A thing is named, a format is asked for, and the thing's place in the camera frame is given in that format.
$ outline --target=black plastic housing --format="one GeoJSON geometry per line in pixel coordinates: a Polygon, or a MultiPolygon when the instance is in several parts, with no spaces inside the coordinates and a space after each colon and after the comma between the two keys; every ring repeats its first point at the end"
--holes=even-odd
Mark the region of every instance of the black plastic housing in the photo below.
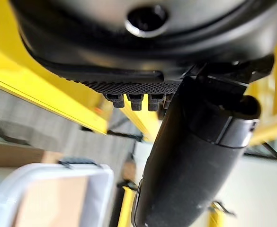
{"type": "Polygon", "coordinates": [[[277,0],[247,0],[206,25],[149,39],[83,22],[49,0],[10,2],[41,65],[104,94],[175,93],[196,62],[258,59],[277,43],[277,0]]]}
{"type": "Polygon", "coordinates": [[[186,79],[173,98],[144,169],[135,227],[188,227],[207,209],[244,153],[260,116],[251,96],[208,96],[186,79]]]}

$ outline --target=white plastic bin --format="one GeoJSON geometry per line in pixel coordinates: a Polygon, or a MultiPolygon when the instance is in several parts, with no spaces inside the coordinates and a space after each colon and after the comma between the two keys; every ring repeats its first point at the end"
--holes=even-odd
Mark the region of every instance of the white plastic bin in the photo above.
{"type": "Polygon", "coordinates": [[[16,170],[0,168],[0,227],[11,227],[28,186],[38,180],[88,177],[79,227],[102,227],[112,190],[113,171],[107,165],[29,164],[16,170]]]}

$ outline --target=yellow metal frame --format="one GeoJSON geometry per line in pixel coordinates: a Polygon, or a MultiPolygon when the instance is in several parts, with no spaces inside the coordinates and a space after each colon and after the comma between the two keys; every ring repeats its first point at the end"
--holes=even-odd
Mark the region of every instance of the yellow metal frame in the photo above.
{"type": "Polygon", "coordinates": [[[225,213],[221,210],[214,209],[210,212],[209,227],[223,227],[225,213]]]}
{"type": "Polygon", "coordinates": [[[135,197],[135,191],[124,186],[125,194],[122,208],[120,210],[119,221],[117,227],[130,227],[131,225],[131,210],[135,197]]]}
{"type": "Polygon", "coordinates": [[[256,97],[262,105],[260,125],[250,144],[277,139],[277,47],[272,75],[252,83],[247,94],[256,97]]]}

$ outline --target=yellow beam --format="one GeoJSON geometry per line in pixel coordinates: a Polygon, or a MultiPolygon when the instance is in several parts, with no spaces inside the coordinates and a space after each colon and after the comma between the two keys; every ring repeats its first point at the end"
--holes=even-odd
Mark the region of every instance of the yellow beam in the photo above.
{"type": "Polygon", "coordinates": [[[210,212],[209,227],[223,227],[224,212],[218,209],[210,212]]]}
{"type": "Polygon", "coordinates": [[[135,191],[128,187],[123,187],[125,195],[123,199],[123,205],[120,210],[119,221],[117,227],[130,227],[131,224],[131,210],[135,197],[135,191]]]}
{"type": "Polygon", "coordinates": [[[247,94],[256,97],[261,104],[262,114],[251,145],[277,139],[277,47],[272,75],[250,85],[247,94]]]}
{"type": "Polygon", "coordinates": [[[96,132],[107,132],[110,102],[82,84],[59,78],[32,59],[20,40],[7,0],[0,0],[0,89],[96,132]]]}

